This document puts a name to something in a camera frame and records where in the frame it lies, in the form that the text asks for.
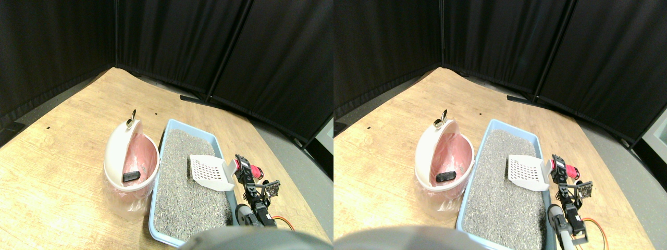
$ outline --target white litter scoop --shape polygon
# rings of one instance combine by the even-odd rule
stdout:
[[[227,165],[225,160],[211,155],[190,155],[190,173],[192,179],[200,185],[215,191],[234,189],[234,164]]]
[[[508,157],[507,178],[515,185],[533,191],[549,190],[548,175],[551,167],[542,159],[529,155]]]

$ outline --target metal pole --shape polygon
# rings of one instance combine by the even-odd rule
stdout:
[[[211,87],[209,88],[209,91],[206,94],[206,100],[204,101],[207,103],[211,101],[213,90],[215,89],[215,86],[217,85],[217,82],[220,79],[222,71],[225,69],[225,66],[227,66],[227,62],[229,61],[231,52],[234,50],[234,47],[236,46],[236,42],[239,40],[239,35],[241,35],[241,30],[243,30],[243,26],[245,25],[245,20],[247,19],[248,14],[250,13],[250,9],[252,8],[253,2],[254,0],[247,0],[245,2],[245,5],[243,6],[243,12],[241,12],[241,17],[236,23],[236,27],[234,27],[234,32],[231,34],[231,38],[229,39],[229,45],[227,46],[227,49],[225,49],[225,54],[223,55],[222,62],[220,63],[220,68],[217,69],[215,78],[213,78]]]
[[[445,3],[440,1],[440,67],[445,67]]]
[[[549,69],[551,68],[551,64],[554,62],[554,57],[556,56],[556,52],[560,47],[561,41],[563,40],[563,36],[565,35],[565,30],[567,30],[568,24],[570,24],[570,18],[572,18],[572,12],[574,12],[574,7],[576,6],[576,4],[577,0],[571,0],[568,3],[567,10],[565,12],[565,17],[563,18],[563,22],[560,24],[560,27],[558,28],[558,34],[556,34],[556,40],[554,41],[554,44],[551,47],[551,51],[549,52],[549,58],[546,61],[544,70],[542,70],[542,75],[540,76],[538,87],[537,89],[535,89],[535,93],[533,95],[533,102],[536,102],[538,100],[538,97],[542,92],[542,85],[544,84],[546,75],[549,72]]]

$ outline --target litter box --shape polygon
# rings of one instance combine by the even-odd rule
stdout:
[[[215,156],[220,159],[225,159],[222,156],[222,152],[220,151],[220,145],[217,144],[217,139],[215,138],[215,135],[203,131],[201,129],[198,129],[196,127],[192,127],[180,121],[176,121],[174,119],[170,119],[169,122],[167,122],[167,127],[165,128],[164,135],[162,136],[162,141],[160,142],[160,159],[162,159],[162,153],[164,152],[163,146],[165,145],[165,142],[169,137],[169,130],[172,129],[180,129],[182,131],[185,131],[186,133],[189,133],[194,137],[205,139],[206,141],[211,143],[211,146],[213,146],[213,151],[215,152]],[[162,243],[166,243],[167,245],[171,245],[172,247],[180,247],[181,245],[185,244],[185,241],[158,232],[155,229],[155,224],[153,223],[153,220],[155,219],[155,200],[157,198],[157,186],[159,185],[159,179],[160,175],[158,173],[157,176],[155,177],[155,187],[153,188],[153,197],[151,198],[151,212],[148,219],[148,230],[150,231],[151,236],[153,236],[154,239]],[[225,192],[225,195],[227,196],[227,201],[229,201],[229,208],[232,211],[235,211],[237,203],[234,191],[233,190],[227,191]],[[236,221],[236,216],[232,215],[231,217],[234,220],[233,225],[238,226],[239,222]]]
[[[468,181],[468,184],[466,185],[466,191],[470,190],[470,186],[472,185],[472,181],[475,178],[475,171],[477,170],[477,162],[480,160],[480,155],[482,154],[482,149],[484,148],[484,142],[486,142],[486,137],[491,133],[492,130],[494,129],[501,129],[504,131],[507,131],[508,133],[515,135],[517,137],[521,137],[523,139],[528,140],[529,142],[533,143],[533,146],[535,147],[535,156],[537,158],[542,159],[542,148],[540,147],[540,140],[538,137],[528,131],[525,131],[523,129],[519,129],[515,126],[509,125],[507,123],[504,123],[502,121],[498,121],[496,119],[492,119],[489,122],[488,127],[486,127],[486,132],[484,132],[484,138],[482,139],[482,143],[480,144],[480,148],[477,151],[477,157],[475,158],[475,167],[472,169],[472,172],[470,173],[470,180]],[[461,209],[459,210],[459,215],[458,218],[456,219],[456,230],[465,232],[463,230],[463,219],[464,215],[466,214],[466,203],[468,201],[468,194],[470,192],[465,192],[463,195],[463,201],[461,202]],[[544,200],[544,219],[546,221],[546,246],[545,249],[547,250],[555,250],[556,249],[556,237],[554,235],[554,229],[551,228],[551,224],[549,223],[549,218],[546,213],[546,208],[551,205],[551,195],[549,194],[549,191],[543,191],[542,192],[542,199]],[[476,235],[470,235],[470,239],[482,244],[484,247],[487,249],[509,249],[501,244],[494,243],[491,241],[488,241],[484,238],[478,237]]]

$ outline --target wooden table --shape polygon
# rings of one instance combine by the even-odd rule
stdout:
[[[456,119],[475,154],[491,119],[540,138],[542,155],[557,154],[593,181],[582,217],[597,220],[611,248],[652,249],[644,228],[577,122],[539,107],[508,101],[506,95],[476,85],[449,69],[436,69],[390,99],[334,139],[334,239],[355,231],[394,225],[456,226],[456,216],[426,215],[414,195],[414,155],[420,136],[444,109]],[[552,195],[556,185],[552,183]],[[601,249],[602,235],[587,223],[586,249]]]
[[[181,101],[179,95],[112,68],[0,148],[0,245],[8,248],[168,248],[144,220],[126,221],[102,198],[102,163],[111,132],[137,109],[159,142],[169,119],[213,133],[230,162],[242,154],[279,179],[272,215],[330,242],[308,204],[253,125],[233,113]],[[235,189],[242,198],[241,185]]]

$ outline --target black backdrop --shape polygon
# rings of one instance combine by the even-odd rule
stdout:
[[[577,1],[542,89],[567,0],[258,1],[213,83],[242,3],[119,1],[115,61],[114,1],[0,2],[0,125],[114,63],[194,91],[215,84],[214,99],[302,140],[332,109],[438,65],[539,92],[630,142],[667,105],[661,1]]]
[[[336,1],[336,117],[440,66],[438,1]]]
[[[206,93],[241,1],[119,1],[118,67]]]
[[[443,67],[533,93],[564,8],[565,0],[444,1]]]
[[[568,6],[574,6],[569,22]],[[344,1],[334,9],[341,68],[336,117],[437,61],[529,96],[538,93],[539,100],[631,143],[667,106],[664,1]]]
[[[332,1],[255,1],[213,98],[302,141],[334,109]]]
[[[333,108],[329,1],[255,1],[219,80],[244,1],[120,1],[118,67],[193,91],[301,141]]]
[[[334,109],[332,2],[256,1],[232,47],[245,3],[0,2],[0,129],[115,65],[200,93],[215,87],[214,99],[308,141]]]
[[[578,1],[540,99],[633,143],[667,105],[667,3]]]
[[[0,1],[0,129],[113,64],[113,1]]]

